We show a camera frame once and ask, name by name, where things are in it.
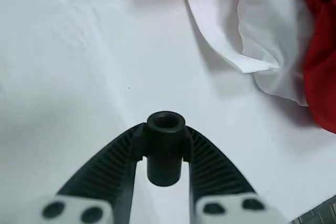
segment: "ribbed grip surface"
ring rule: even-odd
[[[188,127],[191,135],[190,184],[194,202],[208,195],[254,192],[240,171],[206,137]]]
[[[130,162],[135,126],[104,147],[75,173],[58,194],[107,200],[117,204]]]

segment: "red fabric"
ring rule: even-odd
[[[336,0],[306,0],[315,32],[304,59],[303,78],[313,118],[336,133]]]

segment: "mounting hole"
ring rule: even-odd
[[[210,215],[222,215],[225,209],[218,203],[208,203],[204,206],[203,212]]]
[[[101,219],[103,211],[100,207],[90,207],[82,214],[82,221],[87,224],[95,223]]]
[[[163,115],[154,120],[154,124],[163,129],[175,128],[178,126],[179,122],[179,118],[174,115]]]
[[[265,206],[257,199],[245,199],[243,201],[243,208],[245,210],[261,211],[265,209]]]
[[[64,208],[65,204],[63,202],[56,201],[46,206],[42,211],[42,215],[47,219],[56,218],[57,216],[61,215]]]

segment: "cylinder hole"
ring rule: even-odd
[[[178,126],[179,124],[179,118],[174,115],[165,115],[161,116],[159,118],[156,118],[154,120],[154,124],[157,127],[163,128],[163,129],[170,129]]]

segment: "black plastic cylinder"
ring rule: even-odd
[[[152,114],[145,126],[147,177],[157,186],[171,186],[181,176],[185,120],[174,112]]]

